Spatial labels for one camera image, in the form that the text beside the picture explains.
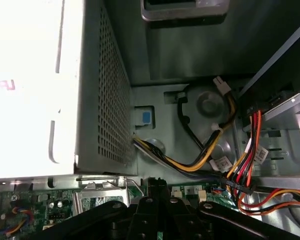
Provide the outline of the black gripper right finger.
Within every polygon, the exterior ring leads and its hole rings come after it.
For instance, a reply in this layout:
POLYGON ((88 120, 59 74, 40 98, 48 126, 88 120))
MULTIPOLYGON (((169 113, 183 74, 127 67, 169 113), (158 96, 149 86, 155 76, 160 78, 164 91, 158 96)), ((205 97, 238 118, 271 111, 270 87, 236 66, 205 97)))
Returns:
POLYGON ((167 182, 159 178, 165 229, 169 240, 300 240, 300 236, 264 223, 228 207, 204 201, 193 208, 171 196, 167 182))

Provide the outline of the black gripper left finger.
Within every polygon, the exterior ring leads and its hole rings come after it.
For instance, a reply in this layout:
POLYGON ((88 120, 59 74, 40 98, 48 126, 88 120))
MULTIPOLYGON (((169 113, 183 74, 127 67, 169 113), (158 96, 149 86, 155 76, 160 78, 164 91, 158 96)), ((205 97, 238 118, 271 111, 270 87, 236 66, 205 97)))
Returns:
POLYGON ((112 200, 36 234, 37 240, 156 240, 160 179, 130 206, 112 200))

